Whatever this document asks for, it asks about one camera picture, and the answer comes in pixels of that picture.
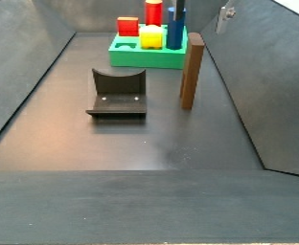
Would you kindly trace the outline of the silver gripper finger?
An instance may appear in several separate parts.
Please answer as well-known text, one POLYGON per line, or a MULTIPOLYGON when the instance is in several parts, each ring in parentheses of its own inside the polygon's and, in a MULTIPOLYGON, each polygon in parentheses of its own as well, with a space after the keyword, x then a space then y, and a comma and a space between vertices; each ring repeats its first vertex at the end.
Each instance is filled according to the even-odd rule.
POLYGON ((225 4, 220 7, 216 30, 215 30, 216 34, 224 32, 227 21, 235 16, 233 3, 235 0, 227 0, 225 4))
POLYGON ((173 0, 173 20, 175 21, 183 18, 184 6, 185 6, 185 0, 173 0))

